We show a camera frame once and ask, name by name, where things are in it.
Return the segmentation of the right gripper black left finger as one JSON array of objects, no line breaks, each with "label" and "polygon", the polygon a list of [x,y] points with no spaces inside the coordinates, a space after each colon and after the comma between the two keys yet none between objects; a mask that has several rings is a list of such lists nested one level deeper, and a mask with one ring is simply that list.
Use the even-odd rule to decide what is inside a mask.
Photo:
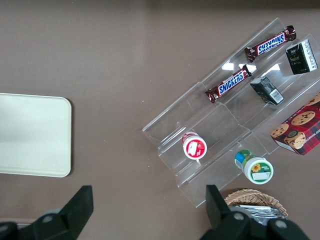
[{"label": "right gripper black left finger", "polygon": [[83,185],[59,211],[49,212],[18,228],[13,221],[0,223],[2,240],[76,240],[94,211],[93,189]]}]

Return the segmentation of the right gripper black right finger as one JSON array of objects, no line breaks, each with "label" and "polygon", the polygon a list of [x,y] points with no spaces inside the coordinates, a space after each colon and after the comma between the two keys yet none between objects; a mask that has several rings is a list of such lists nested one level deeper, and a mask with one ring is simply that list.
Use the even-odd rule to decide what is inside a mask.
[{"label": "right gripper black right finger", "polygon": [[307,240],[293,221],[271,219],[264,226],[248,214],[232,211],[216,185],[206,186],[206,213],[211,224],[202,240]]}]

